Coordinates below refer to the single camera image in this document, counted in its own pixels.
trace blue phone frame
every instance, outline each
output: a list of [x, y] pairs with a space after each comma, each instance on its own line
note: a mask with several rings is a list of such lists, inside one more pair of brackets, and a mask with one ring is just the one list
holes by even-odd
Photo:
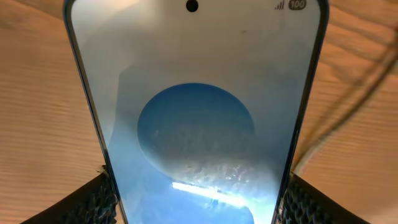
[[[109, 172], [109, 176], [112, 180], [113, 188], [114, 188], [114, 190], [116, 192], [116, 196], [119, 200], [119, 206], [120, 206], [120, 210], [122, 213], [122, 218], [125, 223], [128, 223], [127, 218], [126, 218], [126, 213], [125, 213], [124, 207], [123, 207], [123, 202], [120, 200], [118, 185], [116, 183], [116, 179], [114, 178], [114, 173], [112, 170], [111, 161], [109, 159], [108, 150], [106, 148], [104, 137], [103, 137], [103, 134], [101, 131], [100, 122], [98, 121], [98, 117], [96, 114], [95, 106], [93, 103], [93, 97], [91, 95], [90, 86], [88, 84], [85, 68], [83, 65], [83, 61], [81, 59], [80, 50], [78, 48], [75, 31], [73, 30], [71, 11], [72, 11], [73, 3], [75, 1], [76, 0], [65, 0], [64, 5], [63, 5], [63, 20], [65, 22], [65, 26], [66, 26], [66, 29], [68, 32], [69, 41], [70, 41], [70, 44], [71, 44], [72, 50], [73, 50], [73, 55], [75, 56], [76, 65], [78, 67], [78, 71], [79, 71], [80, 78], [81, 78], [81, 83], [82, 83], [84, 91], [85, 91], [85, 95], [86, 95], [87, 103], [88, 103], [88, 106], [90, 109], [91, 117], [93, 118], [93, 122], [94, 122], [94, 126], [95, 126], [95, 129], [97, 132], [99, 144], [101, 146], [101, 149], [102, 149], [102, 152], [104, 155], [106, 167], [108, 168], [108, 172]], [[290, 142], [289, 153], [287, 154], [287, 158], [286, 158], [282, 182], [279, 187], [278, 200], [275, 205], [274, 216], [272, 219], [273, 223], [275, 223], [276, 211], [279, 207], [278, 204], [280, 203], [280, 199], [283, 197], [283, 194], [287, 188], [287, 184], [289, 183], [290, 167], [292, 165], [295, 148], [297, 145], [297, 141], [299, 139], [301, 125], [303, 123], [305, 110], [307, 108], [308, 99], [310, 97], [311, 87], [312, 87], [313, 79], [314, 79], [315, 72], [317, 69], [320, 51], [322, 48], [323, 39], [325, 38], [326, 27], [327, 27], [328, 20], [329, 20], [328, 0], [317, 0], [317, 1], [318, 1], [319, 8], [320, 8], [320, 21], [319, 21], [317, 36], [316, 36], [313, 51], [312, 51], [310, 65], [309, 65], [308, 72], [307, 72], [307, 78], [305, 80], [305, 86], [304, 86], [304, 90], [303, 90], [303, 94], [302, 94], [302, 99], [300, 102], [300, 108], [299, 108], [299, 111], [297, 114], [297, 119], [295, 122], [294, 133], [292, 136], [292, 140]]]

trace wood grain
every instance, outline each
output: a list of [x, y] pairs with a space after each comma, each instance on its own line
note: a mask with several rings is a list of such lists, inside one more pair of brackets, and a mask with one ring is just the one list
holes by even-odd
[[[375, 63], [398, 26], [396, 0], [330, 4], [297, 154], [376, 78], [371, 75], [318, 126]], [[0, 0], [0, 223], [19, 223], [51, 206], [96, 176], [103, 164], [61, 19], [61, 1]], [[303, 176], [372, 223], [398, 222], [397, 71], [310, 161]]]

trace smartphone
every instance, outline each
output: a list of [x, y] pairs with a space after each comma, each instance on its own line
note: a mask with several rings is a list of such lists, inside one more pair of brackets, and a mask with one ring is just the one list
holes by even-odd
[[69, 0], [125, 223], [273, 223], [326, 0]]

